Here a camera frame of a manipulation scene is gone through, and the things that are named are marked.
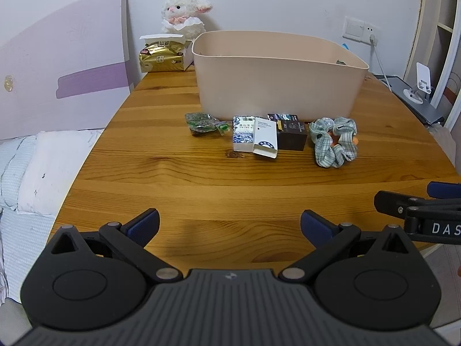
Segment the small green wrapped candy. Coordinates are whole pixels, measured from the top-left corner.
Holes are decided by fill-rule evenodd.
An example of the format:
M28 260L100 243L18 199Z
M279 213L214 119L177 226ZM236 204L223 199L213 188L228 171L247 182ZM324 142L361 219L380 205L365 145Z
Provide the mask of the small green wrapped candy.
M220 121L215 124L215 127L221 136L224 136L232 131L232 123L230 121Z

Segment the gold tissue pack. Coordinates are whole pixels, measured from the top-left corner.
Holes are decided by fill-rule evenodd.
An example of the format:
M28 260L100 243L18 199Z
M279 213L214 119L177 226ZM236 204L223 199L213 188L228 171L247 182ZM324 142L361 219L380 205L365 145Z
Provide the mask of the gold tissue pack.
M152 42L139 53L141 72L184 71L190 66L186 45L180 42Z

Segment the green plaid scrunchie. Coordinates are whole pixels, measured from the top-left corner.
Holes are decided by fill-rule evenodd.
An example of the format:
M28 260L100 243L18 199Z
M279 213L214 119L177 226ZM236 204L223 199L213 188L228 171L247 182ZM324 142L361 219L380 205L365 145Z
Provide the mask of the green plaid scrunchie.
M355 120L323 117L309 124L314 144L316 164L324 168L339 168L358 157L357 125Z

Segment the green dried herb sachet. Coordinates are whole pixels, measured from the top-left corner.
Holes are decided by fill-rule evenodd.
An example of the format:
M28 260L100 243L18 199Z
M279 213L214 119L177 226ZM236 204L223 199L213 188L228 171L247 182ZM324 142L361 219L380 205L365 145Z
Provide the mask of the green dried herb sachet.
M208 113L189 112L184 118L192 135L220 131L218 127L220 121Z

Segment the white phone stand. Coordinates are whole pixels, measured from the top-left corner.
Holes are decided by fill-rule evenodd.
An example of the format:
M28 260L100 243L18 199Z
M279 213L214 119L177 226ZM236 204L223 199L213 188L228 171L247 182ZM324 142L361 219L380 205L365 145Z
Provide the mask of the white phone stand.
M422 105L431 93L430 69L424 64L416 64L416 85L403 90L403 95L413 104Z

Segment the light blue bedsheet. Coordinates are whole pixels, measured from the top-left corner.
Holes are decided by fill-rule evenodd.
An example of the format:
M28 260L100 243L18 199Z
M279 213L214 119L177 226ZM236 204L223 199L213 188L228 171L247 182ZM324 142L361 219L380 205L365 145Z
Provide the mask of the light blue bedsheet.
M36 148L36 137L1 143L1 242L7 298L21 302L23 281L45 247L54 219L19 212L19 192Z

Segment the white plush lamb toy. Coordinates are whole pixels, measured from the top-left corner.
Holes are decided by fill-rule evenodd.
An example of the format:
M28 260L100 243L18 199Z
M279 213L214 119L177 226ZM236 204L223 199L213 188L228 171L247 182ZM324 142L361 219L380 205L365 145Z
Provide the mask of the white plush lamb toy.
M200 16L212 10L208 0L164 0L162 8L162 31L180 34L194 41L205 32L205 23Z

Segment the blue white tissue pack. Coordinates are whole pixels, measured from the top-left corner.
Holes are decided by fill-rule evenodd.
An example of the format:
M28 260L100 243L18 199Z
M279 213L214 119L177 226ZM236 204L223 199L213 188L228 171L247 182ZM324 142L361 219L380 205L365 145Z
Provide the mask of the blue white tissue pack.
M253 152L255 120L257 117L254 116L234 116L232 141L235 152Z

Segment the white shelf frame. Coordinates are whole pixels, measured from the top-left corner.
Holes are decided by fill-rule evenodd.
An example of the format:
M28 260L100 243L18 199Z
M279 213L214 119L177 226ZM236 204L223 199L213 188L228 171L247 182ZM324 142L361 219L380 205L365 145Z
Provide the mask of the white shelf frame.
M418 84L417 64L430 71L430 93L419 90L451 130L460 118L460 0L421 0L404 81Z

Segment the orange cloth item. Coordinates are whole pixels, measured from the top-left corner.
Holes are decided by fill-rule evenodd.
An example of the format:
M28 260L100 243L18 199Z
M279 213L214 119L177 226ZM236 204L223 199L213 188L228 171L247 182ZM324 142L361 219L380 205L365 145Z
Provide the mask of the orange cloth item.
M330 143L330 146L331 147L334 147L336 146L337 144L339 144L339 139L340 139L340 136L339 135L335 135L333 132L329 132L328 133L329 136L331 137L331 143ZM356 136L353 136L352 137L352 143L357 146L359 144L359 140Z

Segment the white hotel supplies box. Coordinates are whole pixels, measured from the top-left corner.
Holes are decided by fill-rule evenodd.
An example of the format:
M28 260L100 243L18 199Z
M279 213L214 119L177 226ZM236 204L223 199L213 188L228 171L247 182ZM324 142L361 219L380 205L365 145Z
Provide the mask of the white hotel supplies box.
M277 124L274 121L255 118L252 152L270 159L277 157Z

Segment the dark printed small packet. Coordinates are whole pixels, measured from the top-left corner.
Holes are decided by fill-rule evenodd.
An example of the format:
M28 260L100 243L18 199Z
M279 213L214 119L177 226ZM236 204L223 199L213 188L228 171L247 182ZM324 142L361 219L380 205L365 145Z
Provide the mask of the dark printed small packet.
M294 114L286 114L286 113L268 113L267 118L272 121L279 121L279 120L291 120L291 121L298 121L298 117Z

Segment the white pillow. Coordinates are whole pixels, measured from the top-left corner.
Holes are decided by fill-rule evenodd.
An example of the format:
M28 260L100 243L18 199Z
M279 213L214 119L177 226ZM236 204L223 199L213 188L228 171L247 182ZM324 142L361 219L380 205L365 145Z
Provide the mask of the white pillow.
M101 130L41 132L23 176L17 211L55 218Z

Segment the black small box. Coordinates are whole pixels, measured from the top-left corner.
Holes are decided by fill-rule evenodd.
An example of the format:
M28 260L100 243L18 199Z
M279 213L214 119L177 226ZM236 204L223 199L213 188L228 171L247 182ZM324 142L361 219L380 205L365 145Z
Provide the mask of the black small box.
M303 151L307 130L303 122L297 120L278 120L277 146L279 150Z

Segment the beige plastic storage bin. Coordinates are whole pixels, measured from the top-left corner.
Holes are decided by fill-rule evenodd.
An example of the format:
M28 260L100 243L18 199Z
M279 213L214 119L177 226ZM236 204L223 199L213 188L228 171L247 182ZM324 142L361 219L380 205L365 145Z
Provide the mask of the beige plastic storage bin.
M269 31L209 31L192 45L202 110L219 119L295 114L347 117L369 66L319 37Z

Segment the white wall socket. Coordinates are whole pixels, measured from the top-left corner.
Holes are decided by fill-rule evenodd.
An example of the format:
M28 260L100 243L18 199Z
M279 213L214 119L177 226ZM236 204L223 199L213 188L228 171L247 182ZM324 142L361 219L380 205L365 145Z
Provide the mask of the white wall socket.
M346 16L342 36L367 45L378 43L381 30L371 23Z

